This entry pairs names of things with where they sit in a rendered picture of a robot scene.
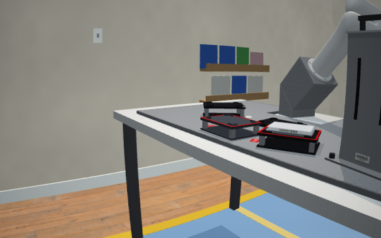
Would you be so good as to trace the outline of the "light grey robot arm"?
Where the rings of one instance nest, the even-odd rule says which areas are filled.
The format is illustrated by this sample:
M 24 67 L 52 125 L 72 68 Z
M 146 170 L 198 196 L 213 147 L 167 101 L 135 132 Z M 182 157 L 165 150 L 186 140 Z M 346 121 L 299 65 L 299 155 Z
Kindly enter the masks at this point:
M 360 30 L 358 16 L 381 14 L 381 10 L 367 0 L 346 0 L 346 13 L 338 27 L 316 58 L 308 61 L 308 69 L 320 81 L 328 82 L 332 72 L 347 55 L 348 34 Z M 366 21 L 366 30 L 381 30 L 381 20 Z

